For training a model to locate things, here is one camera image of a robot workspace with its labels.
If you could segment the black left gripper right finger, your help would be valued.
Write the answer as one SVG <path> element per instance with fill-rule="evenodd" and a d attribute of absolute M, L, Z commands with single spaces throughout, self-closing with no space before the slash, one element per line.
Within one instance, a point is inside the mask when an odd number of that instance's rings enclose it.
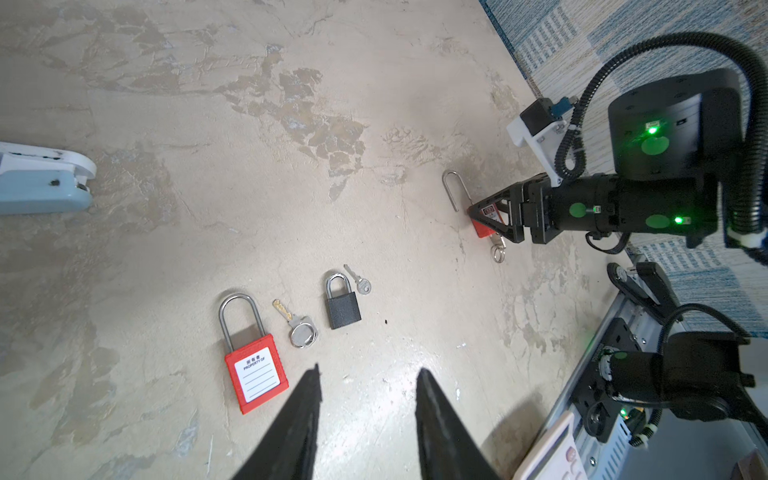
<path fill-rule="evenodd" d="M 499 479 L 426 368 L 417 376 L 415 416 L 422 479 Z"/>

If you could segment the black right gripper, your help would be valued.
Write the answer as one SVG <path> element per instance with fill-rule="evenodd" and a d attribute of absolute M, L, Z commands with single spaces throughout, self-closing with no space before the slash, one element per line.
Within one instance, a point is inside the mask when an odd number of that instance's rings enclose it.
<path fill-rule="evenodd" d="M 485 218 L 480 210 L 490 205 L 499 209 L 502 222 Z M 525 240 L 525 227 L 530 231 L 532 242 L 547 244 L 564 229 L 564 204 L 556 196 L 547 175 L 535 175 L 528 180 L 516 182 L 499 192 L 473 203 L 467 214 L 512 243 Z"/>

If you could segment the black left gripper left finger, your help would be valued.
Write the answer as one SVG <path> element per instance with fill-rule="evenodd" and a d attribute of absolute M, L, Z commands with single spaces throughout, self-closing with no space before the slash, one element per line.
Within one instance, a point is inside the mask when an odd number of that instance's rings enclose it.
<path fill-rule="evenodd" d="M 322 402 L 319 365 L 308 369 L 233 479 L 311 479 Z"/>

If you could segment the red padlock with key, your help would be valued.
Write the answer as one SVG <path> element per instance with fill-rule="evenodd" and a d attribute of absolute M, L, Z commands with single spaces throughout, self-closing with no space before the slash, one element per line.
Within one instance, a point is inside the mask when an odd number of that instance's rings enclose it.
<path fill-rule="evenodd" d="M 246 301 L 253 313 L 259 337 L 235 348 L 226 323 L 226 308 L 235 300 Z M 272 400 L 289 388 L 289 381 L 272 334 L 268 334 L 254 299 L 243 292 L 226 296 L 219 306 L 218 319 L 228 353 L 224 356 L 230 379 L 243 415 Z"/>

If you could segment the small silver key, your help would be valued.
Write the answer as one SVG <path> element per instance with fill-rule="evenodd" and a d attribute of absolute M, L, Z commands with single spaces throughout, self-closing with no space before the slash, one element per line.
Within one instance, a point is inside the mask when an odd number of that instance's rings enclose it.
<path fill-rule="evenodd" d="M 310 317 L 294 314 L 279 299 L 274 299 L 272 305 L 286 320 L 290 328 L 289 340 L 295 348 L 308 348 L 317 341 L 319 332 Z"/>

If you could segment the small black padlock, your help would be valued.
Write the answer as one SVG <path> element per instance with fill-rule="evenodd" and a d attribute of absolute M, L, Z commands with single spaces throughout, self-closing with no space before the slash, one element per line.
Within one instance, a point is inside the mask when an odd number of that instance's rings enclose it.
<path fill-rule="evenodd" d="M 344 292 L 334 295 L 332 285 L 335 280 L 341 280 Z M 335 272 L 325 280 L 326 307 L 329 324 L 333 330 L 346 327 L 362 320 L 362 314 L 355 292 L 351 288 L 348 277 L 340 272 Z"/>

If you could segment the small black padlock key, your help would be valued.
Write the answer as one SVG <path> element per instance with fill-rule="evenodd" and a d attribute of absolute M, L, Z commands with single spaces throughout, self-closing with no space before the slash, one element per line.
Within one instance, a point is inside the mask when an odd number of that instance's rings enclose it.
<path fill-rule="evenodd" d="M 364 278 L 355 273 L 348 264 L 344 264 L 343 267 L 355 281 L 357 290 L 360 294 L 368 295 L 372 292 L 372 284 L 367 278 Z"/>

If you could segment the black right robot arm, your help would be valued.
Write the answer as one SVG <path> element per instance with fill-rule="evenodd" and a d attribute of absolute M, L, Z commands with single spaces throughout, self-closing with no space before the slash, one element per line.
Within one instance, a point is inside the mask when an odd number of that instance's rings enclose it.
<path fill-rule="evenodd" d="M 626 92 L 608 109 L 614 170 L 586 174 L 582 126 L 609 75 L 666 47 L 697 47 L 730 61 L 727 68 L 663 78 Z M 682 237 L 694 248 L 715 232 L 757 263 L 767 260 L 767 67 L 742 42 L 709 32 L 677 32 L 641 41 L 610 58 L 577 100 L 539 99 L 511 126 L 543 172 L 471 204 L 471 221 L 514 243 L 544 245 L 566 231 L 590 246 L 611 234 L 616 250 L 635 233 Z M 750 333 L 720 311 L 679 304 L 654 264 L 637 267 L 641 286 L 615 286 L 660 325 L 651 352 L 617 340 L 599 350 L 587 376 L 594 400 L 575 399 L 585 426 L 604 440 L 603 425 L 644 414 L 631 435 L 645 447 L 665 411 L 693 421 L 735 419 L 767 429 L 757 401 L 757 369 L 747 369 Z"/>

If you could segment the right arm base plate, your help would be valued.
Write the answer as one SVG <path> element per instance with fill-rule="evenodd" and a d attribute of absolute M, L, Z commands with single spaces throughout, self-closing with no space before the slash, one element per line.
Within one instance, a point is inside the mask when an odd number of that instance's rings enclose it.
<path fill-rule="evenodd" d="M 603 336 L 593 344 L 584 372 L 570 400 L 581 415 L 586 433 L 607 443 L 621 410 L 627 404 L 651 401 L 650 383 L 642 374 L 633 376 L 630 360 L 646 355 L 621 317 L 613 317 Z"/>

